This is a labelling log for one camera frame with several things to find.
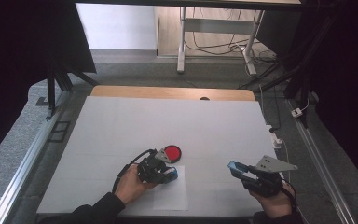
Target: floor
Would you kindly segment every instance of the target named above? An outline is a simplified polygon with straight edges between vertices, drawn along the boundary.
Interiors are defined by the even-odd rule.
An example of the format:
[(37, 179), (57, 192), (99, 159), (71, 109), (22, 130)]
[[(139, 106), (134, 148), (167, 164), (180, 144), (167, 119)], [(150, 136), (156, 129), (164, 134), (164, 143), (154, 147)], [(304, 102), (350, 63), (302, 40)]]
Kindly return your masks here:
[[(230, 37), (228, 41), (223, 40), (220, 43), (229, 43), (229, 39)], [(246, 75), (243, 59), (236, 56), (222, 60), (221, 57), (211, 59), (194, 54), (191, 55), (194, 57), (186, 58), (185, 73), (178, 75), (176, 60), (173, 58), (175, 53), (168, 49), (166, 53), (159, 56), (141, 51), (117, 53), (116, 51), (94, 50), (92, 55), (97, 74), (88, 75), (104, 85), (218, 89), (237, 89), (254, 79)], [(268, 64), (257, 63), (257, 72), (262, 73), (268, 66)], [(269, 77), (257, 79), (247, 87), (250, 90), (256, 90), (260, 84), (270, 82), (273, 77), (281, 74), (282, 71), (277, 70)], [(62, 94), (61, 90), (56, 88), (57, 99), (60, 100), (63, 95), (67, 95), (68, 100), (66, 103), (59, 104), (62, 113), (52, 132), (49, 133), (48, 141), (44, 144), (5, 223), (31, 224), (38, 219), (35, 215), (37, 206), (54, 174), (81, 107), (92, 90), (92, 87), (83, 80), (72, 75), (71, 79), (74, 83), (71, 91)], [(289, 101), (282, 97), (286, 84), (287, 82), (283, 82), (263, 94), (256, 95), (257, 101), (263, 108), (266, 123), (277, 127), (276, 134), (284, 141), (282, 149), (276, 151), (278, 159), (290, 161), (299, 167), (298, 171), (290, 174), (290, 177), (288, 173), (284, 175), (290, 178), (296, 187), (297, 201), (308, 223), (345, 223), (337, 215), (333, 200), (326, 192), (324, 182), (299, 134), (296, 121), (290, 115), (290, 105), (296, 106), (296, 99)], [(33, 85), (29, 90), (29, 101), (26, 107), (0, 146), (0, 199), (28, 148), (32, 145), (42, 123), (45, 122), (48, 113), (46, 97), (46, 81)], [(319, 121), (318, 115), (314, 112), (316, 104), (316, 99), (311, 98), (308, 107), (309, 131), (353, 214), (355, 222), (347, 223), (358, 223), (358, 171), (334, 137)]]

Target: power adapter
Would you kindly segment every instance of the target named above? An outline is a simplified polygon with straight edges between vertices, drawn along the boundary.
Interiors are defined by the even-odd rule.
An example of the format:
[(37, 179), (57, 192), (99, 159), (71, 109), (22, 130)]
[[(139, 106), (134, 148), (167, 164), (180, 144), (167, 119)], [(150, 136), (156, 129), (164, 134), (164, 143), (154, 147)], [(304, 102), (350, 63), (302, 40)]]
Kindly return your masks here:
[(302, 115), (302, 111), (300, 110), (300, 108), (294, 109), (292, 110), (292, 116), (295, 118), (298, 118)]

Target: person's right hand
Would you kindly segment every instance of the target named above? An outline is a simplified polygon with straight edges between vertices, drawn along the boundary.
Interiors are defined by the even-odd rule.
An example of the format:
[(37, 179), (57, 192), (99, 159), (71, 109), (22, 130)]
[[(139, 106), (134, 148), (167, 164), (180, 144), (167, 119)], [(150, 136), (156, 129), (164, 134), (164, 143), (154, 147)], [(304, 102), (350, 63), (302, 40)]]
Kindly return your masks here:
[[(292, 195), (294, 195), (293, 189), (286, 183), (283, 183), (283, 187), (287, 189)], [(272, 197), (265, 198), (253, 191), (249, 190), (250, 195), (255, 197), (264, 209), (264, 212), (269, 218), (282, 217), (292, 214), (292, 206), (289, 198), (281, 191)]]
[(138, 176), (138, 165), (132, 165), (121, 177), (118, 182), (115, 193), (116, 196), (124, 203), (129, 204), (135, 201), (148, 189), (152, 189), (157, 184), (142, 183)]

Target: desk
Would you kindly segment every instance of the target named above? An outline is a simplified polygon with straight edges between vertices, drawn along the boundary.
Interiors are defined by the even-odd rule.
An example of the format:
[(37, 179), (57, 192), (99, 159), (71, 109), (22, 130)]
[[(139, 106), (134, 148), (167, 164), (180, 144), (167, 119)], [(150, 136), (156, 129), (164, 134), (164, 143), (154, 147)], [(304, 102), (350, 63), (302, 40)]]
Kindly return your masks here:
[(183, 152), (175, 166), (186, 169), (187, 209), (156, 209), (159, 191), (149, 190), (121, 216), (250, 217), (261, 210), (227, 168), (230, 161), (256, 165), (263, 155), (276, 158), (250, 91), (98, 86), (80, 112), (37, 213), (69, 213), (96, 203), (126, 163), (167, 145)]

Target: white paper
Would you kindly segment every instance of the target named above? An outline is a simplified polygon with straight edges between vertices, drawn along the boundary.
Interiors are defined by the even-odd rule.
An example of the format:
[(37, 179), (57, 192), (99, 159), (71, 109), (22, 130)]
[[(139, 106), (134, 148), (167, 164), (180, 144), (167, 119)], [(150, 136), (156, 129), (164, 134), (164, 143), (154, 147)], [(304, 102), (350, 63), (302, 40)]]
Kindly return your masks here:
[(185, 166), (175, 166), (178, 178), (154, 188), (153, 210), (188, 210)]

